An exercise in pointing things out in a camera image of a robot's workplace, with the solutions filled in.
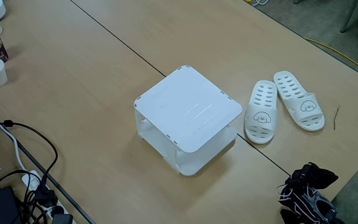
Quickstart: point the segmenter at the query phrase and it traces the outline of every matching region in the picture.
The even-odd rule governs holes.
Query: power strip
[[[37,171],[32,170],[32,171],[30,171],[30,173],[36,175],[39,179],[41,179],[41,176],[38,175]],[[23,181],[24,185],[27,187],[27,184],[29,183],[29,176],[30,176],[30,186],[29,186],[29,190],[36,190],[37,187],[40,185],[40,181],[39,181],[36,177],[34,177],[33,175],[24,174],[24,175],[22,176],[22,181]],[[68,214],[66,208],[62,205],[62,203],[60,202],[60,200],[57,201],[57,205],[58,205],[58,206],[61,206],[61,207],[64,209],[65,214]],[[41,206],[41,207],[42,207],[42,209],[44,209],[44,210],[48,210],[47,215],[49,216],[49,218],[50,218],[51,220],[53,220],[53,218],[52,218],[52,216],[51,216],[51,214],[50,214],[50,212],[52,211],[52,209],[45,208],[44,206]]]

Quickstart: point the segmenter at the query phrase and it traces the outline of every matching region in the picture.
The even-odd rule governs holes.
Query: chair leg
[[[347,30],[347,25],[349,24],[349,21],[353,15],[354,10],[356,9],[357,3],[358,3],[358,0],[353,0],[352,6],[351,6],[349,12],[347,13],[345,23],[342,25],[342,28],[340,30],[341,33],[345,32]]]

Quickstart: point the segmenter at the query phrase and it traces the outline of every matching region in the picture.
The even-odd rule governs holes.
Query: slipper strap
[[[300,122],[306,120],[312,116],[323,115],[323,111],[317,102],[314,93],[308,93],[305,97],[295,98],[292,100],[283,100],[285,107],[291,117],[296,121]]]
[[[248,105],[246,113],[246,128],[253,126],[275,131],[277,109],[257,106],[252,103]]]

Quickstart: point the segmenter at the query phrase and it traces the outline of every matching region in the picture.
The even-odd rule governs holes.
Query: yellow cable
[[[323,46],[323,47],[326,47],[326,48],[328,48],[329,50],[332,50],[333,52],[339,54],[340,56],[342,56],[342,57],[344,57],[344,58],[346,58],[346,59],[348,59],[350,62],[352,62],[353,64],[355,64],[355,65],[358,66],[358,63],[357,63],[355,60],[351,59],[350,57],[348,57],[348,56],[345,55],[344,53],[342,53],[342,52],[336,50],[335,48],[330,47],[330,46],[328,46],[328,45],[326,45],[326,44],[323,44],[323,43],[321,43],[321,42],[318,42],[317,40],[313,40],[313,39],[310,39],[310,38],[305,38],[305,39],[306,39],[307,41],[312,42],[312,43],[315,43],[315,44],[321,45],[321,46]]]

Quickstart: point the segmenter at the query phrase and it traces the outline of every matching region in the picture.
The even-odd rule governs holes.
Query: wooden table
[[[10,59],[0,119],[55,143],[51,174],[97,223],[282,223],[275,188],[288,176],[240,137],[191,178],[138,137],[134,100],[163,76],[74,4],[16,0],[6,7],[0,25]],[[38,136],[11,131],[41,164],[51,163],[53,152]],[[3,172],[17,169],[2,133],[1,149],[10,152],[0,154],[0,163],[10,162]]]
[[[243,1],[72,0],[163,74],[191,65],[244,108],[254,84],[289,70],[314,92],[326,125],[315,133],[291,119],[281,100],[273,140],[255,145],[287,172],[312,161],[339,180],[332,199],[358,170],[358,73]],[[334,115],[341,105],[333,130]]]

